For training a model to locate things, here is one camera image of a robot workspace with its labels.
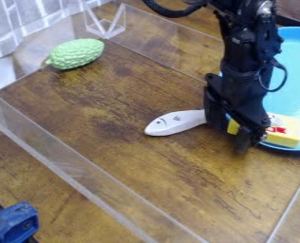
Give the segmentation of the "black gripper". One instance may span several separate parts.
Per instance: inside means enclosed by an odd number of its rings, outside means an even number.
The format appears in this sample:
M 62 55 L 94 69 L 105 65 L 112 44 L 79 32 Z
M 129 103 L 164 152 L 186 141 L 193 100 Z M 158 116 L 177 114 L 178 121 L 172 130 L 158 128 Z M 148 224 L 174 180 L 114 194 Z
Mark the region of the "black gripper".
M 253 70 L 238 71 L 221 63 L 221 75 L 206 75 L 205 115 L 208 125 L 221 131 L 228 128 L 226 116 L 241 126 L 236 136 L 234 152 L 244 155 L 263 141 L 264 131 L 251 130 L 271 124 L 263 100 L 267 95 L 273 67 L 264 65 Z

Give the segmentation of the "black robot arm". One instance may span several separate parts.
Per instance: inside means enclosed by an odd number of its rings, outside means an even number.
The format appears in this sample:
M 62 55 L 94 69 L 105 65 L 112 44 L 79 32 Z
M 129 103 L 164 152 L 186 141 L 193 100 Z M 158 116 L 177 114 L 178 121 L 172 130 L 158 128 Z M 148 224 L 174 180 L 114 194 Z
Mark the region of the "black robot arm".
M 224 40 L 218 75 L 208 74 L 205 118 L 209 126 L 226 129 L 238 124 L 234 150 L 238 154 L 267 137 L 271 119 L 263 106 L 275 89 L 275 56 L 283 52 L 276 21 L 276 0 L 212 0 Z

